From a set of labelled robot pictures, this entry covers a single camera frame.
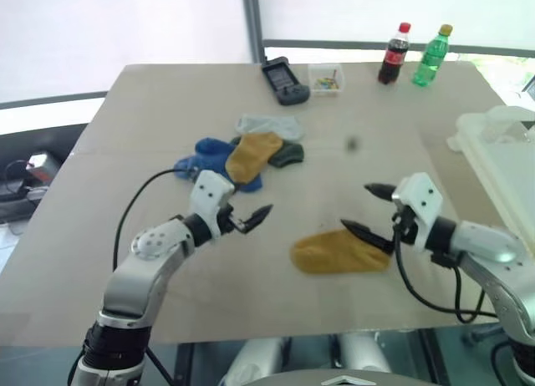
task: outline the sock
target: sock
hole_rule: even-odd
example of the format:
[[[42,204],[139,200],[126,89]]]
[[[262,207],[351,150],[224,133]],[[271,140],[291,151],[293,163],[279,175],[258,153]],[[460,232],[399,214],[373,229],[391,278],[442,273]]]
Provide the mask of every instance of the sock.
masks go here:
[[[234,145],[230,145],[221,140],[216,140],[215,138],[204,138],[196,143],[196,153],[177,161],[174,168],[182,170],[192,170],[194,168],[197,168],[198,170],[213,170],[232,181],[225,170],[225,163],[235,148]],[[191,173],[177,172],[175,174],[181,179],[189,180],[191,178]],[[240,185],[240,190],[243,192],[253,192],[261,188],[262,179],[260,178],[260,175],[254,177],[248,184]]]
[[[231,145],[238,145],[242,137],[233,138]],[[304,150],[300,144],[283,140],[283,146],[273,154],[267,161],[268,164],[277,168],[291,165],[292,163],[301,163],[304,160]]]
[[[283,141],[275,133],[245,134],[228,157],[225,169],[233,181],[246,184],[262,171],[281,146]]]
[[[273,132],[286,141],[303,138],[303,127],[293,116],[259,116],[244,114],[236,123],[240,134]]]
[[[337,230],[303,238],[290,251],[293,264],[305,273],[382,272],[390,255],[353,236]]]

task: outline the coca-cola bottle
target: coca-cola bottle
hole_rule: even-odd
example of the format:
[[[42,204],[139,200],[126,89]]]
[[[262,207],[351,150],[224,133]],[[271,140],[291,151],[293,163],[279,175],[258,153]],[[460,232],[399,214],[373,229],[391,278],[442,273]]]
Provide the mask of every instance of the coca-cola bottle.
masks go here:
[[[409,50],[409,23],[401,23],[398,33],[388,42],[385,59],[379,71],[379,81],[383,84],[393,83],[400,75],[400,69]]]

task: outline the black remote control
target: black remote control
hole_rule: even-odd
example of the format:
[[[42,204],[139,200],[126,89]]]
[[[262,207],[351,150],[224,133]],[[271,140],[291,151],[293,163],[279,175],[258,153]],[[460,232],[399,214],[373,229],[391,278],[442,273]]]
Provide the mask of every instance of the black remote control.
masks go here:
[[[268,60],[262,65],[262,72],[281,105],[301,104],[310,97],[310,89],[293,75],[287,58]]]

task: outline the plastic bottle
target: plastic bottle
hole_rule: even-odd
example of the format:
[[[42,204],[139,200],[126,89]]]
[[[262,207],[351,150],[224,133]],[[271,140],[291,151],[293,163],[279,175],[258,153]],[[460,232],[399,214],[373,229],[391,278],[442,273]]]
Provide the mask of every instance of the plastic bottle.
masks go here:
[[[448,37],[452,30],[453,27],[451,25],[442,25],[436,38],[425,47],[424,56],[421,58],[420,65],[412,77],[414,84],[425,87],[435,79],[436,72],[444,61],[446,53],[448,53]]]
[[[383,84],[393,83],[400,75],[400,69],[409,50],[409,23],[401,23],[398,33],[388,42],[385,59],[379,71],[378,80]]]

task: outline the red bottle cap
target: red bottle cap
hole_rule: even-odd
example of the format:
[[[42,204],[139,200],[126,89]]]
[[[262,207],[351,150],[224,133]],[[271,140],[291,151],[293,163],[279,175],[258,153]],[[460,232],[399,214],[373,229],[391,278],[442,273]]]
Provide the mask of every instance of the red bottle cap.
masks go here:
[[[401,23],[400,24],[400,32],[401,33],[408,33],[410,30],[410,24],[409,23]]]

